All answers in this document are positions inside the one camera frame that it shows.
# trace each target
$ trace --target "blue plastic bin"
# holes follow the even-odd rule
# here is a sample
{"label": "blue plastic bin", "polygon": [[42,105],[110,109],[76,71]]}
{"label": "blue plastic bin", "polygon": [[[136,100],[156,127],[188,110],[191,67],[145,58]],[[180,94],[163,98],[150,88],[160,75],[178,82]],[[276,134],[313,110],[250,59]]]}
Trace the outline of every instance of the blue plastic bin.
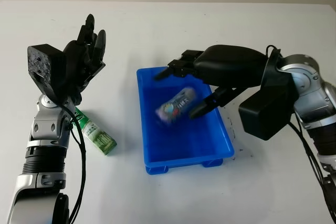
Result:
{"label": "blue plastic bin", "polygon": [[162,123],[155,110],[185,87],[192,87],[197,102],[211,94],[209,85],[193,76],[177,78],[170,76],[162,81],[153,77],[160,68],[144,68],[136,72],[138,77],[143,155],[148,174],[166,173],[169,168],[202,164],[218,166],[223,158],[234,154],[218,109],[197,119],[186,115],[169,126]]}

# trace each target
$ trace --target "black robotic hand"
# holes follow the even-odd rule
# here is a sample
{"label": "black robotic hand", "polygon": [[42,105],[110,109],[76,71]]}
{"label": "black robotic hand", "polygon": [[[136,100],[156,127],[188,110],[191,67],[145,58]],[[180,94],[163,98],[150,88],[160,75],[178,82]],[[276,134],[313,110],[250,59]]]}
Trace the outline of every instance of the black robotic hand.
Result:
{"label": "black robotic hand", "polygon": [[81,92],[103,68],[106,34],[94,30],[94,17],[88,15],[77,40],[69,42],[64,51],[48,44],[28,47],[28,71],[42,94],[63,103],[68,96],[79,105]]}

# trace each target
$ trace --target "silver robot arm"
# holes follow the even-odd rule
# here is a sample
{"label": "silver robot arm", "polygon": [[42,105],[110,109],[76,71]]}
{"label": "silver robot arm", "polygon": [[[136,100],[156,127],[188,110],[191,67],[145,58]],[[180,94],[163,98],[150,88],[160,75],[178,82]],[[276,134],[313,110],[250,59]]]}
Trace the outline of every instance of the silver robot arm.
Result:
{"label": "silver robot arm", "polygon": [[[64,106],[72,113],[69,98]],[[68,196],[60,193],[66,185],[64,159],[69,145],[70,115],[45,95],[37,102],[27,144],[26,163],[17,177],[8,224],[68,223]]]}
{"label": "silver robot arm", "polygon": [[[86,179],[86,150],[80,125],[74,115],[81,92],[105,67],[106,34],[94,30],[90,14],[77,40],[63,51],[48,44],[28,47],[28,72],[42,92],[37,102],[27,144],[26,162],[18,176],[7,224],[69,224],[78,214]],[[69,216],[64,173],[72,122],[79,131],[82,177],[75,207]]]}

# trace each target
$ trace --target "black cable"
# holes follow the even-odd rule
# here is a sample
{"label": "black cable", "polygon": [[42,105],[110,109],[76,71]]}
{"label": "black cable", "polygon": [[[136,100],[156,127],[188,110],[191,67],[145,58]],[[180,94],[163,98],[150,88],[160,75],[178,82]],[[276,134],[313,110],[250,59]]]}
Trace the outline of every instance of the black cable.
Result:
{"label": "black cable", "polygon": [[270,48],[270,47],[273,47],[273,49],[277,49],[277,47],[276,46],[273,46],[273,45],[268,45],[267,47],[266,47],[266,56],[268,57],[268,48]]}
{"label": "black cable", "polygon": [[329,202],[329,198],[328,198],[328,193],[326,191],[326,188],[323,184],[323,174],[322,174],[322,171],[321,171],[321,168],[319,166],[319,163],[317,162],[311,148],[309,147],[306,139],[303,137],[303,134],[302,134],[302,128],[301,128],[301,125],[300,125],[300,122],[299,123],[299,127],[300,127],[300,130],[298,130],[294,124],[292,124],[291,122],[288,123],[288,125],[295,131],[295,133],[299,136],[299,138],[301,139],[302,143],[303,143],[303,147],[305,148],[304,150],[306,151],[307,153],[307,156],[308,156],[308,159],[309,159],[309,163],[314,171],[314,174],[315,174],[315,177],[316,179],[318,180],[320,186],[321,186],[321,189],[322,189],[322,192],[323,192],[323,196],[324,196],[324,201],[327,205],[327,208],[329,210],[329,214],[331,216],[331,219],[334,221],[334,223],[336,223],[336,213],[334,212],[334,210],[332,209],[332,204]]}
{"label": "black cable", "polygon": [[63,110],[65,110],[70,116],[71,116],[71,121],[73,121],[76,125],[77,131],[78,131],[78,135],[79,135],[79,139],[80,142],[76,139],[72,129],[71,129],[71,134],[74,137],[76,143],[79,146],[80,152],[81,152],[81,159],[82,159],[82,176],[81,176],[81,184],[80,184],[80,189],[79,189],[79,194],[74,206],[74,209],[72,210],[72,213],[69,217],[69,223],[73,224],[75,222],[75,219],[77,217],[77,214],[79,212],[79,208],[82,202],[82,197],[83,197],[83,192],[84,192],[84,187],[85,187],[85,181],[86,181],[86,149],[85,149],[85,142],[84,142],[84,137],[83,137],[83,133],[81,131],[77,116],[75,116],[67,107],[65,107],[62,104],[58,104],[56,102],[54,102],[56,105],[58,105],[60,108],[62,108]]}

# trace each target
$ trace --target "white table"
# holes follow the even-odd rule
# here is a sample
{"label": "white table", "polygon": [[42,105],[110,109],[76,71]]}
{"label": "white table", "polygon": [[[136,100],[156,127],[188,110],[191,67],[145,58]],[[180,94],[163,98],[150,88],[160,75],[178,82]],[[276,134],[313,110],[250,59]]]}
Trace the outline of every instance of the white table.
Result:
{"label": "white table", "polygon": [[[166,65],[185,49],[228,44],[264,52],[274,44],[284,56],[313,56],[322,76],[335,84],[336,18],[330,6],[108,2],[0,3],[1,222],[25,160],[40,95],[27,72],[27,47],[47,43],[63,49],[77,38],[89,13],[96,18],[96,31],[106,30],[107,66],[83,92],[80,109],[118,146],[103,156],[87,142],[87,182],[76,223],[331,223],[294,132],[285,127],[264,142],[243,131],[237,108],[257,89],[221,109],[234,160],[220,167],[196,165],[148,175],[135,75],[139,68]],[[72,139],[66,173],[72,210],[81,174]]]}

